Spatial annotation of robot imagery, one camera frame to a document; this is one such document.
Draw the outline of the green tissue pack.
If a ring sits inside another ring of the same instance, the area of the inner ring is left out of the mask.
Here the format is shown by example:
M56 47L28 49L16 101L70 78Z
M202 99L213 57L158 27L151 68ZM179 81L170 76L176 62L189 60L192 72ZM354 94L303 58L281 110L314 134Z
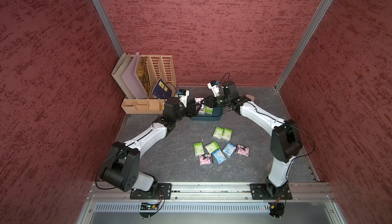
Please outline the green tissue pack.
M198 112L198 115L200 115L200 116L201 115L205 115L205 110L204 109L200 109L199 112Z
M205 153L203 148L203 143L202 142L194 143L194 151L196 156L203 155Z
M212 115L213 114L213 108L210 108L208 106L204 106L204 112L206 115Z
M213 153L213 152L219 150L220 146L218 145L218 143L216 141L213 141L213 142L207 144L205 146L205 148L207 149L208 153Z
M223 133L224 133L224 129L223 128L216 127L212 137L220 140L222 138L222 136L223 136Z
M233 130L224 128L221 139L225 141L230 141L232 137Z

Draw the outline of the green tissue pack top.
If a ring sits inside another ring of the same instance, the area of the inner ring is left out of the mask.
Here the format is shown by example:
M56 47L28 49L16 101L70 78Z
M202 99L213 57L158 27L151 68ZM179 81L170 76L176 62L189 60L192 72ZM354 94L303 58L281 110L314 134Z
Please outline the green tissue pack top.
M204 109L200 109L199 112L198 112L198 115L200 115L200 116L201 115L205 115L205 110Z

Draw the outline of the pink tissue pack top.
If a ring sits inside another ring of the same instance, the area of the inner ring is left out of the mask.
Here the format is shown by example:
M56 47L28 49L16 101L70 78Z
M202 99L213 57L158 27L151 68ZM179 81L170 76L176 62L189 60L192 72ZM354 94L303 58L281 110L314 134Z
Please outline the pink tissue pack top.
M204 106L203 104L202 104L202 101L204 100L204 98L201 98L201 97L199 97L199 98L195 98L195 103L196 104L200 104L201 106Z

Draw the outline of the teal storage box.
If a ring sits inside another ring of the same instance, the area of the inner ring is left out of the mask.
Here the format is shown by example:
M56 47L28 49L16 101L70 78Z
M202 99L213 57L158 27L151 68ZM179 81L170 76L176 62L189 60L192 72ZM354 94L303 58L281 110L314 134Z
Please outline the teal storage box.
M195 103L195 98L188 101L187 104L189 103ZM222 107L218 108L213 108L213 114L212 115L197 115L196 117L192 117L191 120L193 121L219 121L223 115L223 109Z

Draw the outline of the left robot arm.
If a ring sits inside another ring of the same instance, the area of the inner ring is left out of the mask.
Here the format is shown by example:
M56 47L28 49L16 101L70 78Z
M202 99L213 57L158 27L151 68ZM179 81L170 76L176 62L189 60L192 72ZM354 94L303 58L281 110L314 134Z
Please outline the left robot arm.
M123 192L133 189L154 194L157 191L157 180L140 172L141 157L158 141L167 137L182 118L197 116L201 106L200 103L185 103L177 97L168 98L162 115L148 129L131 140L124 143L116 141L111 145L96 179Z

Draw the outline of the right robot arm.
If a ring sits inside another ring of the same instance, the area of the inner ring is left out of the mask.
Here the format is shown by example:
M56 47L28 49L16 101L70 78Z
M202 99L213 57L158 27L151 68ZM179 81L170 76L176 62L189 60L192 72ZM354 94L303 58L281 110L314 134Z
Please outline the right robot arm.
M293 120L284 120L259 107L249 96L241 96L233 81L217 81L207 84L212 95L203 99L202 104L209 108L229 108L232 111L252 120L264 129L271 137L270 151L273 164L263 195L277 198L288 190L288 173L294 159L303 148L300 132Z

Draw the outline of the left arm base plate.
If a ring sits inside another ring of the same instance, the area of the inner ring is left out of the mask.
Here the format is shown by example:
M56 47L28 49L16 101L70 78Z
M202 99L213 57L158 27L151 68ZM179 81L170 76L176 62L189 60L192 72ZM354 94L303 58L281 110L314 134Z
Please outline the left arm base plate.
M170 199L171 191L172 184L170 183L153 183L148 191L132 189L130 199L167 200Z

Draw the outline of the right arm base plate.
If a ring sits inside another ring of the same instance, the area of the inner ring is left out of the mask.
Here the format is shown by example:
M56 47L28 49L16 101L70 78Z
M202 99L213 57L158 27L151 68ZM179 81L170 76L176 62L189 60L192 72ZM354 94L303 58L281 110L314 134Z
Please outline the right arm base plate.
M292 200L291 190L287 184L275 187L273 184L253 183L250 184L252 200Z

